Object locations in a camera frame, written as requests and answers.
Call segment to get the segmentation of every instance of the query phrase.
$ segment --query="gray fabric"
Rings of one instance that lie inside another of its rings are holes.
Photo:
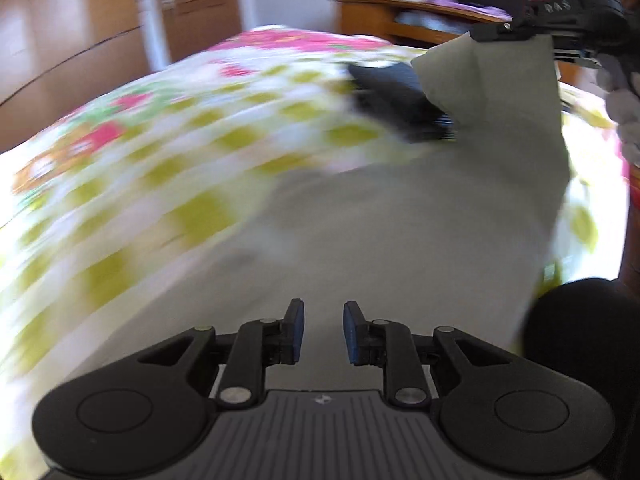
[[[348,365],[342,305],[428,334],[453,325],[510,343],[545,263],[569,181],[549,38],[477,44],[468,35],[414,60],[458,142],[404,166],[286,174],[257,218],[197,272],[115,333],[80,371],[190,326],[234,332],[305,301],[302,358],[270,387],[369,388]]]

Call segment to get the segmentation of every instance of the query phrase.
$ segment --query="wooden wardrobe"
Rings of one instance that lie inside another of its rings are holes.
[[[136,0],[0,0],[0,152],[149,72]]]
[[[161,0],[161,9],[173,62],[241,31],[238,0]]]

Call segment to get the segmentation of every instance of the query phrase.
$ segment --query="black object on bed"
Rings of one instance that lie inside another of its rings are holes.
[[[425,97],[418,76],[405,63],[384,68],[348,65],[358,106],[392,123],[409,142],[452,137],[451,120]]]

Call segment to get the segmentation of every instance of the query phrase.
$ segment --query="pink flower pattern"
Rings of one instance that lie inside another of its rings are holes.
[[[220,71],[220,74],[225,77],[241,77],[244,75],[251,75],[253,73],[255,73],[255,70],[244,68],[234,63],[225,64],[224,68]]]
[[[79,144],[79,151],[85,151],[86,149],[90,153],[93,153],[105,144],[117,139],[122,135],[123,131],[124,128],[120,123],[117,123],[116,121],[108,121],[98,126],[90,134],[82,137],[82,139],[79,139],[76,144]]]
[[[384,40],[352,38],[327,32],[299,30],[296,28],[269,28],[249,30],[212,46],[209,50],[226,50],[240,46],[252,46],[266,50],[294,48],[299,52],[340,52],[341,50],[373,50],[389,44]]]
[[[145,103],[151,94],[127,94],[117,98],[113,104],[119,108],[119,111],[130,110],[142,103]]]

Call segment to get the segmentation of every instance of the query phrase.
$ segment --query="floral bedspread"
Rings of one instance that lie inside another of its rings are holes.
[[[97,98],[0,155],[4,480],[45,471],[30,426],[38,400],[250,218],[279,173],[424,154],[354,110],[344,67],[421,52],[373,38],[253,30]],[[571,139],[590,136],[593,147],[572,151],[582,163],[574,161],[545,283],[579,277],[603,246],[598,218],[626,218],[620,161],[601,149],[605,130],[573,115],[566,130]],[[609,189],[601,193],[609,202],[594,212],[599,189]],[[605,273],[617,274],[618,245]]]

